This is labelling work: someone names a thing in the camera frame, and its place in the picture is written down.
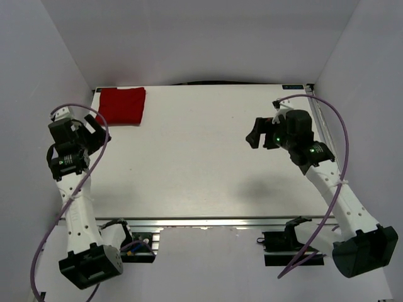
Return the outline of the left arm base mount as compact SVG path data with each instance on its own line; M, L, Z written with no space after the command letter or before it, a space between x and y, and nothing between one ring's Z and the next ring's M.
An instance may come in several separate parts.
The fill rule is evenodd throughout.
M152 248L154 234L133 231L123 218L99 226L99 232L106 245L120 249L123 263L151 264L156 259L156 251Z

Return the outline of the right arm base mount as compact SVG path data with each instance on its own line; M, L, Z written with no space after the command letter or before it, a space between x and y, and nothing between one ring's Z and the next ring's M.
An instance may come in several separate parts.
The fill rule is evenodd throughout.
M294 228L302 223L311 222L299 216L285 224L282 231L263 232L256 243L264 248L264 264L266 267L285 267L304 246L297 241Z

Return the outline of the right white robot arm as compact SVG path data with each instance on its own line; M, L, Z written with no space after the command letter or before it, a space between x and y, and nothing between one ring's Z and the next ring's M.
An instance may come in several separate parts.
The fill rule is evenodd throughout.
M275 118L256 118L246 142L256 149L261 137L264 148L282 148L289 153L331 208L340 229L339 233L329 229L316 232L317 225L310 219L296 218L286 225L285 245L298 251L308 243L331 257L347 278L387 266L398 241L397 232L391 226L383 227L341 180L333 153L314 139L308 112L291 109Z

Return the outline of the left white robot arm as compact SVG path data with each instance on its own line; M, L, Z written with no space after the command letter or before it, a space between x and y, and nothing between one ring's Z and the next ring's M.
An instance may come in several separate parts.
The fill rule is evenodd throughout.
M67 224L67 257L59 270L79 289L86 289L123 272L121 251L133 244L127 222L121 218L98 226L94 217L89 176L90 155L109 137L91 115L84 118L94 132L62 108L52 117L48 128L54 144L47 162L63 203L72 200L64 213Z

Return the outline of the red t-shirt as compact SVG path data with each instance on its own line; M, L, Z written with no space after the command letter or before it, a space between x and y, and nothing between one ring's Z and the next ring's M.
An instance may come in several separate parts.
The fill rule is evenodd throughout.
M139 126L145 107L144 87L118 89L102 88L99 96L98 113L108 126Z

